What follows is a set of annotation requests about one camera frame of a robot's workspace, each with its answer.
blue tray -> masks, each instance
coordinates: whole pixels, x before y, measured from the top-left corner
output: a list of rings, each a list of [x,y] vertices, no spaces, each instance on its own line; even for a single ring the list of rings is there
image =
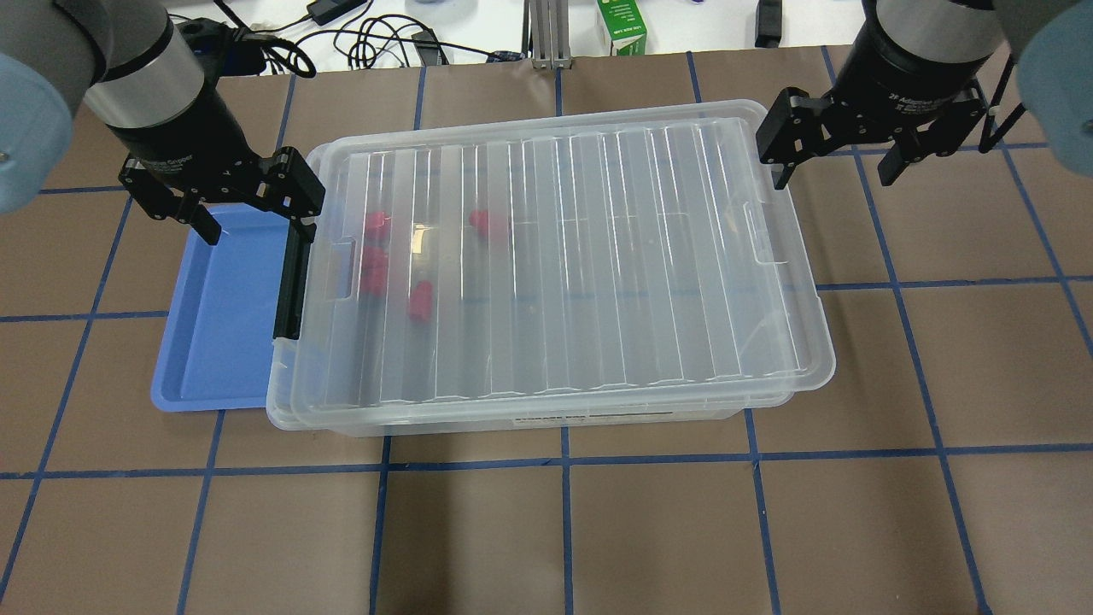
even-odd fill
[[[266,406],[289,224],[246,204],[211,211],[220,243],[190,230],[152,379],[168,413]]]

green and white carton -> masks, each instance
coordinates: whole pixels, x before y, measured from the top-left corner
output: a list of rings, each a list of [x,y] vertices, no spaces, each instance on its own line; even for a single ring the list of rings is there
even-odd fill
[[[612,56],[644,56],[649,31],[637,0],[597,0],[603,17],[603,39]]]

plastic storage box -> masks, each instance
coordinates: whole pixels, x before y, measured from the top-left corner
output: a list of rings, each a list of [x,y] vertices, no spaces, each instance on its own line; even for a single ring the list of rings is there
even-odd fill
[[[351,436],[731,416],[831,378],[750,100],[354,137],[327,186],[282,429]]]

box handle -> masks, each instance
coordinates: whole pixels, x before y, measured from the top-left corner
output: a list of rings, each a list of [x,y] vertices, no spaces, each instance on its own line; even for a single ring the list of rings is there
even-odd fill
[[[307,282],[307,259],[312,243],[299,234],[294,224],[289,225],[284,244],[284,264],[281,268],[281,291],[273,319],[273,338],[299,340],[304,317],[304,289]]]

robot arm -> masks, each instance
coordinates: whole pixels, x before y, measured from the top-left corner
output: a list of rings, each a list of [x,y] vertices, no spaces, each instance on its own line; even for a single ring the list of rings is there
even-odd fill
[[[880,163],[891,185],[912,163],[951,155],[988,104],[975,81],[1010,38],[1025,106],[1056,156],[1093,175],[1093,0],[863,0],[866,24],[834,87],[781,91],[757,134],[785,187],[804,161],[844,145],[894,142]]]
[[[261,157],[154,0],[20,0],[0,21],[0,212],[38,191],[83,99],[131,152],[119,180],[155,218],[215,244],[205,203],[247,202],[305,240],[324,188],[293,147]]]

